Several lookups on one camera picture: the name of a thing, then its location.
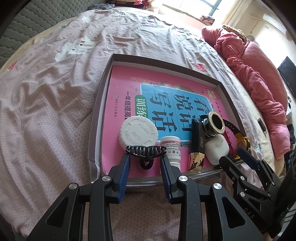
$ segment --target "gray quilted cover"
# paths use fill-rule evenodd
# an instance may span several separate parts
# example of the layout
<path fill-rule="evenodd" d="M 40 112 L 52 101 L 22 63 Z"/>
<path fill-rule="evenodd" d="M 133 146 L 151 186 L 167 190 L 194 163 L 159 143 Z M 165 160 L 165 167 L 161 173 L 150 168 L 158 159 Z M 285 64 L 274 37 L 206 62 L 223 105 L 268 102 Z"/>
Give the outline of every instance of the gray quilted cover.
<path fill-rule="evenodd" d="M 18 13 L 0 39 L 0 67 L 27 40 L 104 0 L 32 0 Z"/>

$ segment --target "metal screw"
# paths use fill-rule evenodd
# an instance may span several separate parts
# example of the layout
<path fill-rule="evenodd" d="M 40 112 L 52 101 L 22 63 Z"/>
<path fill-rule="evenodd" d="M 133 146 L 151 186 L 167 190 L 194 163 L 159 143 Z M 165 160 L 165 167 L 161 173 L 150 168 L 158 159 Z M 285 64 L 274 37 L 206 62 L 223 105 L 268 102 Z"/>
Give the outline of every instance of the metal screw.
<path fill-rule="evenodd" d="M 69 185 L 69 188 L 70 188 L 71 190 L 75 189 L 76 187 L 77 187 L 77 184 L 76 184 L 76 183 L 71 183 L 71 184 Z"/>
<path fill-rule="evenodd" d="M 186 177 L 186 176 L 180 176 L 180 177 L 179 177 L 179 180 L 180 180 L 181 182 L 185 182 L 185 181 L 188 180 L 188 177 Z"/>
<path fill-rule="evenodd" d="M 222 188 L 222 185 L 220 183 L 214 183 L 214 188 L 215 189 L 221 189 Z"/>
<path fill-rule="evenodd" d="M 108 181 L 111 180 L 111 177 L 110 177 L 110 176 L 103 176 L 103 177 L 102 177 L 102 180 L 103 180 L 104 182 L 108 182 Z"/>

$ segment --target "bed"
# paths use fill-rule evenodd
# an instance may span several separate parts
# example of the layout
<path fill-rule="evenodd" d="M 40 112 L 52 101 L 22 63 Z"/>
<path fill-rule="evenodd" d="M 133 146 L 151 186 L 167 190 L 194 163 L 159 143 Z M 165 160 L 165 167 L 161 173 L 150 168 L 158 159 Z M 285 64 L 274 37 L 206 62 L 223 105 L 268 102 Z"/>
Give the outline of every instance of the bed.
<path fill-rule="evenodd" d="M 80 43 L 85 48 L 77 52 Z M 257 124 L 261 113 L 198 29 L 140 9 L 90 10 L 36 35 L 0 70 L 0 210 L 16 233 L 27 236 L 69 183 L 89 183 L 91 112 L 112 53 L 196 71 L 203 64 L 204 74 L 221 81 L 230 95 L 252 154 L 277 174 L 282 171 L 284 160 L 275 160 L 269 135 Z M 241 168 L 260 186 L 252 170 Z M 220 182 L 232 192 L 224 173 L 199 182 Z M 114 240 L 175 240 L 179 214 L 180 206 L 167 203 L 163 187 L 130 188 L 120 205 L 111 206 Z"/>

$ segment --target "television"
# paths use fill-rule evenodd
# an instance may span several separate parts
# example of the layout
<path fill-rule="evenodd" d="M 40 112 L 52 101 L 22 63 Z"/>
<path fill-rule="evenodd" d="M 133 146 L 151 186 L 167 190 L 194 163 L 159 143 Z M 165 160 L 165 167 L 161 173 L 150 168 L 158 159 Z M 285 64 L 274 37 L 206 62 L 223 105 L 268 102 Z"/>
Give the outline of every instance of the television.
<path fill-rule="evenodd" d="M 294 97 L 296 98 L 296 66 L 295 64 L 286 57 L 285 60 L 278 67 L 282 78 L 287 83 L 287 86 L 290 88 Z"/>

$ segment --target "window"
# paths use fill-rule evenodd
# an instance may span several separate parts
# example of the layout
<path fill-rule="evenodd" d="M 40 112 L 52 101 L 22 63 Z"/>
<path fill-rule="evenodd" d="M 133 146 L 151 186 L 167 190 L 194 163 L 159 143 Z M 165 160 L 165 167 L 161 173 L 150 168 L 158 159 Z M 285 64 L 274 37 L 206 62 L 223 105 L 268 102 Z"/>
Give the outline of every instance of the window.
<path fill-rule="evenodd" d="M 212 16 L 222 0 L 165 0 L 164 6 L 186 12 L 196 18 Z"/>

